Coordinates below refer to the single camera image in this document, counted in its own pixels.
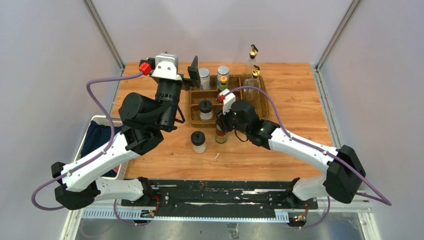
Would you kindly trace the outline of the silver-lid shaker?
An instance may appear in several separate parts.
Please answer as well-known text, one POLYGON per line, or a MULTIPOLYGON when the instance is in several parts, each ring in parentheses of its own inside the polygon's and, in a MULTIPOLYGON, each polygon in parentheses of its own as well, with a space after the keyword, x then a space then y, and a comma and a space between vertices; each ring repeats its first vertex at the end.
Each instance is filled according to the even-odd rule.
POLYGON ((211 82, 210 82, 210 71, 207 68, 199 68, 198 69, 199 77, 200 77, 200 90, 210 90, 211 82))
POLYGON ((221 65, 217 68, 217 84, 219 85, 221 82, 221 77, 225 76, 227 79, 230 75, 230 69, 227 65, 221 65))

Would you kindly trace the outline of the sauce bottle yellow cap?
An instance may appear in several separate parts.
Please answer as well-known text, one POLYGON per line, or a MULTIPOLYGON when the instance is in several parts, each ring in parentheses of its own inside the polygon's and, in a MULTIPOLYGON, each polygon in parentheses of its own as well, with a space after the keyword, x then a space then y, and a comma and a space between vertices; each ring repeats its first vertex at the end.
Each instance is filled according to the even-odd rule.
POLYGON ((228 77, 226 75, 222 75, 218 80, 218 90, 220 92, 226 90, 228 88, 228 77))
POLYGON ((215 129, 215 141, 219 144, 223 144, 227 141, 227 136, 224 131, 216 128, 215 129))

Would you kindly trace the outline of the black-lid spice jar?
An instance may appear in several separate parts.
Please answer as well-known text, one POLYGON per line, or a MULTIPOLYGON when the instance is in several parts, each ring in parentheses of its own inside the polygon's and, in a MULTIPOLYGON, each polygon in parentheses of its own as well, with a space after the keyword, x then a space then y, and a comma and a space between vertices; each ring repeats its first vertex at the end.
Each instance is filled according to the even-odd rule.
POLYGON ((212 102, 204 99, 198 104, 199 117, 201 121, 211 121, 213 119, 212 102))
POLYGON ((202 154, 206 151, 206 137, 202 131, 194 131, 190 136, 190 140, 195 153, 202 154))

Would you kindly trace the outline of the black-lid spice jar front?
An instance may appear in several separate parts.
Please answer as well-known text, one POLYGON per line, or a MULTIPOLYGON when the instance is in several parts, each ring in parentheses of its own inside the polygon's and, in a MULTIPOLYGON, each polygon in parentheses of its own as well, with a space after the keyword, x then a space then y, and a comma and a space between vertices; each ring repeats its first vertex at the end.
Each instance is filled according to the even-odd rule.
POLYGON ((206 137, 202 131, 194 131, 190 136, 190 140, 195 153, 202 154, 206 151, 206 137))

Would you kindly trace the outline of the oil bottle with brown residue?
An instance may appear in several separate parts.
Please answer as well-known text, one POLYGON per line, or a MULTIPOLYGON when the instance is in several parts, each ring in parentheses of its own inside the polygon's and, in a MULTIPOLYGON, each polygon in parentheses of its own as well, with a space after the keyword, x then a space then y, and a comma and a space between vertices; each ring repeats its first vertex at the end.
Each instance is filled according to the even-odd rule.
MULTIPOLYGON (((258 65, 252 65, 249 66, 244 74, 244 80, 243 80, 243 86, 250 86, 255 88, 260 88, 260 67, 258 65)), ((259 97, 259 91, 253 88, 244 88, 242 90, 242 97, 246 101, 248 101, 253 106, 255 105, 258 97, 259 97)))

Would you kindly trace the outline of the clear oil bottle gold spout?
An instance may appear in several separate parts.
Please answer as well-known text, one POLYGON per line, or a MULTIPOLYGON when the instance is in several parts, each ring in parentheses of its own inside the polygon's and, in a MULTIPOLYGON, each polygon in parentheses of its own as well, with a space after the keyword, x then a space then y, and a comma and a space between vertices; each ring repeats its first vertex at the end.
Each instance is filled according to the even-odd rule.
POLYGON ((251 50, 249 51, 249 58, 247 59, 247 61, 245 62, 245 69, 244 69, 244 74, 245 75, 251 75, 252 71, 255 70, 255 65, 257 65, 257 54, 258 54, 258 49, 254 44, 251 44, 251 50))

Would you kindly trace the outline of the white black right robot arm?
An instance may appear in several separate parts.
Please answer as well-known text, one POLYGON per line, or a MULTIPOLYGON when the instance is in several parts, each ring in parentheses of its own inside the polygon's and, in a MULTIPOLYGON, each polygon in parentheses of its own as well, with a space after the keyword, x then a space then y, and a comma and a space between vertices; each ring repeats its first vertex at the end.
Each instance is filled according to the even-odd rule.
POLYGON ((216 123, 224 133, 239 131, 258 147, 291 155, 322 172, 317 177, 297 177, 290 182, 285 195, 290 208, 298 209, 306 200, 315 197, 331 197, 344 204, 352 202, 366 176, 352 147, 321 145, 284 132, 279 124, 261 120, 254 107, 244 99, 219 97, 218 100, 223 107, 216 113, 216 123))

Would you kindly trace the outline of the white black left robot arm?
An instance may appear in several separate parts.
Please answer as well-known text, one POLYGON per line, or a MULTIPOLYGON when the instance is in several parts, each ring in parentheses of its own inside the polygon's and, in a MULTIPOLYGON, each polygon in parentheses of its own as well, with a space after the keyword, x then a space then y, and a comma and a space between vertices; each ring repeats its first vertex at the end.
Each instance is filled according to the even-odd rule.
POLYGON ((150 181, 145 177, 132 180, 106 179, 113 167, 138 158, 156 148, 164 139, 163 132, 184 123, 179 106, 182 91, 200 85, 198 58, 188 66, 188 77, 178 72, 176 55, 161 53, 140 61, 139 74, 148 75, 157 83, 154 98, 132 92, 119 108, 122 127, 112 131, 105 145, 80 158, 52 165, 52 176, 59 183, 54 190, 58 203, 68 210, 79 210, 102 200, 126 200, 149 206, 155 198, 150 181))

